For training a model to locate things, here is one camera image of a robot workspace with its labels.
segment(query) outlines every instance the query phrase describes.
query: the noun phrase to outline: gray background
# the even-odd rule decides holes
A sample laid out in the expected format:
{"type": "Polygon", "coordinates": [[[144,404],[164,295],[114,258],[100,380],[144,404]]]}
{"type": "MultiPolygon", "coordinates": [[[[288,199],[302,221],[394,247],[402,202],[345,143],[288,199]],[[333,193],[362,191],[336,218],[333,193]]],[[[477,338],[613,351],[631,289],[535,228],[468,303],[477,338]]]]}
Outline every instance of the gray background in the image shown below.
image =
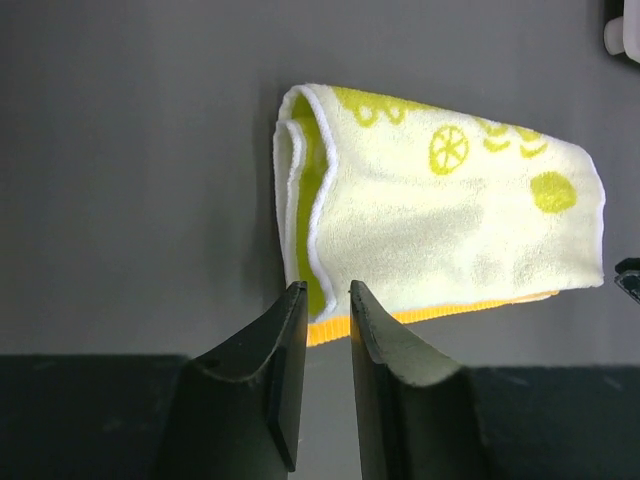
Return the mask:
{"type": "MultiPolygon", "coordinates": [[[[640,361],[640,68],[601,2],[1,0],[0,351],[201,353],[283,290],[271,135],[293,84],[379,91],[578,143],[606,285],[414,330],[473,364],[640,361]]],[[[309,351],[297,479],[359,478],[347,340],[309,351]]]]}

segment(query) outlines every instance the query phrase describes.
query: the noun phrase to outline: folded towel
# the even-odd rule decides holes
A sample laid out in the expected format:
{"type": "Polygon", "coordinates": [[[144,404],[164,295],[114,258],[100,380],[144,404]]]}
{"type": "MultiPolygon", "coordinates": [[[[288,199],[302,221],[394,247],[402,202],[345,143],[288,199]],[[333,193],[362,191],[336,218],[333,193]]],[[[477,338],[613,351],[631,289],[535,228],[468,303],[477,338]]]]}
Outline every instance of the folded towel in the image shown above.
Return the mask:
{"type": "Polygon", "coordinates": [[[274,138],[287,282],[309,345],[349,334],[349,284],[403,323],[602,284],[602,183],[580,147],[384,95],[292,88],[274,138]]]}

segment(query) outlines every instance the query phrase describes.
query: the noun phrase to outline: yellow pattern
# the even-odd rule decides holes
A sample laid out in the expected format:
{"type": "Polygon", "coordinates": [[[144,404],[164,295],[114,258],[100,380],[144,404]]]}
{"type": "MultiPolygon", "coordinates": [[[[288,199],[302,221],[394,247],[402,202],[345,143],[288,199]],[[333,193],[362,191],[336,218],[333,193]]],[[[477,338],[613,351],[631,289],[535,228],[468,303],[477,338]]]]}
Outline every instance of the yellow pattern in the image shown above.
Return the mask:
{"type": "Polygon", "coordinates": [[[393,125],[400,125],[404,121],[407,112],[433,110],[436,108],[387,95],[361,92],[343,87],[332,88],[340,104],[353,113],[358,124],[365,128],[375,125],[381,114],[386,115],[393,125]]]}
{"type": "Polygon", "coordinates": [[[503,150],[506,150],[511,145],[511,140],[496,140],[496,137],[502,137],[505,135],[509,128],[513,128],[513,130],[520,136],[523,142],[531,143],[531,142],[544,142],[541,145],[533,146],[533,148],[527,148],[524,145],[520,145],[520,155],[522,158],[530,159],[541,153],[544,153],[547,150],[549,144],[544,140],[541,133],[538,133],[534,130],[524,127],[510,126],[505,123],[493,124],[493,122],[489,122],[483,118],[474,117],[475,121],[480,125],[480,128],[484,130],[484,133],[487,134],[488,138],[485,138],[482,142],[484,148],[486,148],[491,153],[498,153],[503,150]]]}
{"type": "Polygon", "coordinates": [[[544,153],[544,151],[547,149],[548,146],[549,144],[545,143],[541,147],[534,148],[533,150],[529,150],[524,145],[520,145],[520,155],[522,155],[522,158],[527,158],[527,159],[533,158],[536,155],[540,155],[541,153],[544,153]]]}
{"type": "Polygon", "coordinates": [[[492,125],[488,120],[484,118],[477,118],[476,122],[482,127],[487,135],[490,137],[501,137],[509,130],[509,125],[501,123],[497,126],[492,125]]]}
{"type": "MultiPolygon", "coordinates": [[[[557,295],[558,292],[545,292],[537,295],[527,295],[513,300],[496,300],[479,302],[471,305],[445,305],[441,307],[422,308],[408,312],[398,312],[393,314],[393,318],[400,323],[410,324],[432,320],[434,318],[455,315],[458,313],[477,312],[489,308],[501,307],[511,303],[538,300],[541,298],[557,295]]],[[[307,329],[307,346],[315,347],[323,343],[331,342],[339,338],[348,337],[351,330],[351,319],[348,316],[334,317],[322,323],[313,323],[307,329]]]]}
{"type": "Polygon", "coordinates": [[[531,180],[533,201],[544,213],[560,213],[573,207],[578,194],[567,178],[558,172],[545,172],[531,180]]]}
{"type": "Polygon", "coordinates": [[[429,167],[436,175],[449,175],[469,155],[469,140],[455,125],[439,128],[429,144],[429,167]]]}
{"type": "Polygon", "coordinates": [[[528,128],[514,126],[513,129],[518,132],[518,135],[520,135],[525,142],[535,142],[536,140],[540,140],[540,138],[542,138],[541,133],[535,132],[528,128]]]}
{"type": "Polygon", "coordinates": [[[508,148],[509,145],[511,145],[511,142],[509,140],[505,140],[502,143],[496,143],[496,142],[492,142],[488,138],[485,138],[482,144],[484,145],[484,148],[489,150],[491,153],[497,153],[497,152],[501,152],[505,148],[508,148]]]}

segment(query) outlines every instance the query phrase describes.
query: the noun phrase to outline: yellow circle print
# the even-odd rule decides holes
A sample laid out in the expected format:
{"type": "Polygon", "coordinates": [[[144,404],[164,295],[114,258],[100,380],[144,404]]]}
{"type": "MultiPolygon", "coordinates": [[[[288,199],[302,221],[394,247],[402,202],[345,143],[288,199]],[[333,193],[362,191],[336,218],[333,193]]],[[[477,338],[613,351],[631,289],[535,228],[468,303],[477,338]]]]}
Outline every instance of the yellow circle print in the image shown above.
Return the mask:
{"type": "Polygon", "coordinates": [[[545,172],[531,180],[533,201],[544,213],[560,213],[573,207],[578,194],[571,182],[558,172],[545,172]]]}
{"type": "Polygon", "coordinates": [[[464,132],[454,126],[441,127],[431,138],[429,167],[436,175],[449,175],[467,159],[469,140],[464,132]]]}

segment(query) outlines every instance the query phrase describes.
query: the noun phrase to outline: yellow towel hem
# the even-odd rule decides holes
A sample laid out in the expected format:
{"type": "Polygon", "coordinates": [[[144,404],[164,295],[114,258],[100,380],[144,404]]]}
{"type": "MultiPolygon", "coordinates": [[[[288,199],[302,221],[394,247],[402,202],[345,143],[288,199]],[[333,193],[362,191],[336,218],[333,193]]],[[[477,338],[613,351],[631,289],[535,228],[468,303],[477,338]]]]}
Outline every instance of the yellow towel hem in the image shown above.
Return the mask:
{"type": "MultiPolygon", "coordinates": [[[[558,292],[545,292],[524,297],[518,297],[512,300],[489,300],[486,302],[472,303],[469,305],[443,305],[440,307],[420,308],[417,310],[408,310],[406,312],[397,312],[392,314],[393,318],[403,324],[432,320],[434,318],[446,317],[458,313],[477,312],[490,308],[501,307],[512,303],[522,303],[546,298],[557,295],[558,292]]],[[[307,346],[315,347],[323,343],[348,337],[351,330],[351,317],[347,315],[333,317],[322,323],[314,323],[309,325],[307,331],[307,346]]]]}

